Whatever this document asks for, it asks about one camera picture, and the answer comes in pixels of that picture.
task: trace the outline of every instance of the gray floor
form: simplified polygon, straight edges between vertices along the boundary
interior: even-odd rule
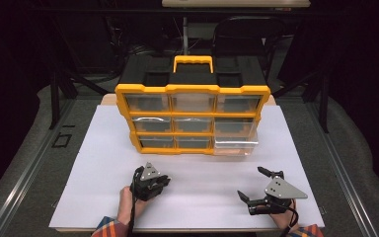
[[[282,42],[275,56],[269,79],[272,91],[280,87],[276,72],[288,47],[289,43]],[[115,83],[112,80],[99,85],[112,91]],[[49,88],[38,93],[41,104],[35,124],[0,181],[0,236],[90,236],[90,233],[61,234],[48,228],[102,98],[85,86],[77,88],[80,94],[77,100],[62,100],[62,121],[54,130],[48,130]],[[301,91],[302,88],[297,88],[277,99],[277,103],[322,209],[327,226],[323,230],[325,236],[379,236],[379,179],[371,170],[371,152],[365,139],[332,100],[328,114],[330,133],[323,133],[316,122],[316,104],[304,104],[299,97]],[[67,137],[63,135],[70,135],[67,147],[60,147]],[[278,233],[257,235],[278,236]]]

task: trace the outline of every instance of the black chair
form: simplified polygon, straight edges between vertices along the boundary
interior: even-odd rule
[[[285,24],[272,17],[230,17],[215,28],[213,56],[255,55],[267,81],[276,43],[282,39]]]

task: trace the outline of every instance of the person's left hand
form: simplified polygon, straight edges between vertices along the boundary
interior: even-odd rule
[[[116,216],[116,220],[121,222],[124,225],[128,225],[131,219],[131,209],[133,208],[133,197],[130,190],[130,186],[126,186],[122,188],[119,192],[119,206],[118,206],[118,214]],[[143,213],[146,205],[149,201],[144,201],[138,199],[135,204],[134,209],[134,218],[138,218],[138,216]]]

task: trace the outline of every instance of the plaid sleeve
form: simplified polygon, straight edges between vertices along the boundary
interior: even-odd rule
[[[125,237],[128,226],[115,219],[105,216],[92,234],[92,237]]]
[[[314,224],[307,227],[300,227],[298,230],[289,233],[289,237],[324,237],[319,227]]]

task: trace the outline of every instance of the human hand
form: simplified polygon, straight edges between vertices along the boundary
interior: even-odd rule
[[[143,213],[149,201],[138,199],[135,204],[134,218]],[[119,192],[119,206],[116,219],[124,225],[128,225],[131,219],[131,209],[133,208],[133,194],[131,193],[130,186],[122,188]]]
[[[290,208],[296,209],[295,199],[291,202]],[[273,222],[278,226],[279,229],[285,229],[291,222],[293,218],[293,212],[290,210],[286,210],[281,214],[270,214],[269,215]],[[298,223],[291,227],[290,232],[298,229]]]

